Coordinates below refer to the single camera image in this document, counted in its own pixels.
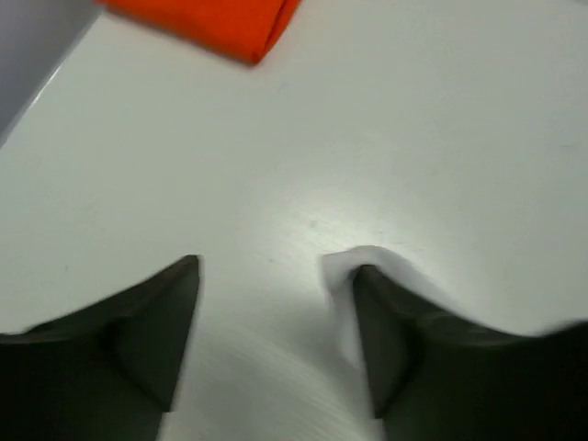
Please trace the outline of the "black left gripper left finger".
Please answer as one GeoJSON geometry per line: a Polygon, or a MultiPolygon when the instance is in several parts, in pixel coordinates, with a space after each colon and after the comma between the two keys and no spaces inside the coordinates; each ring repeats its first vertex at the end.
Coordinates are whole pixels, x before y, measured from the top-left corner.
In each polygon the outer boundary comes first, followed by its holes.
{"type": "Polygon", "coordinates": [[[155,440],[174,406],[198,306],[199,259],[1,336],[4,440],[155,440]]]}

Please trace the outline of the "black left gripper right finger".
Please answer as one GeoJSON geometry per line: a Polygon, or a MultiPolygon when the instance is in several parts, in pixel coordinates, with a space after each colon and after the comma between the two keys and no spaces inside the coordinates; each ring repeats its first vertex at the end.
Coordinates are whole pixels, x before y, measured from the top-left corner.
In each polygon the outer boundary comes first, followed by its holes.
{"type": "Polygon", "coordinates": [[[361,266],[352,282],[371,407],[388,440],[584,440],[587,325],[506,334],[361,266]]]}

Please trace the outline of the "white t shirt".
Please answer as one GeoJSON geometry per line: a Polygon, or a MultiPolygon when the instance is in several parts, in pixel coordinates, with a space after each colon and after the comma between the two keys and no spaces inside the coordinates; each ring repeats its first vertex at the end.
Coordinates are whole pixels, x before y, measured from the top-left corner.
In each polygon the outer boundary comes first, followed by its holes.
{"type": "Polygon", "coordinates": [[[454,296],[440,288],[417,265],[391,250],[361,245],[320,259],[322,279],[334,310],[338,346],[348,363],[366,369],[356,311],[354,282],[363,266],[374,267],[390,286],[384,287],[383,306],[413,323],[434,341],[478,346],[539,345],[541,363],[569,358],[587,369],[587,321],[558,322],[537,334],[509,334],[469,316],[454,296]]]}

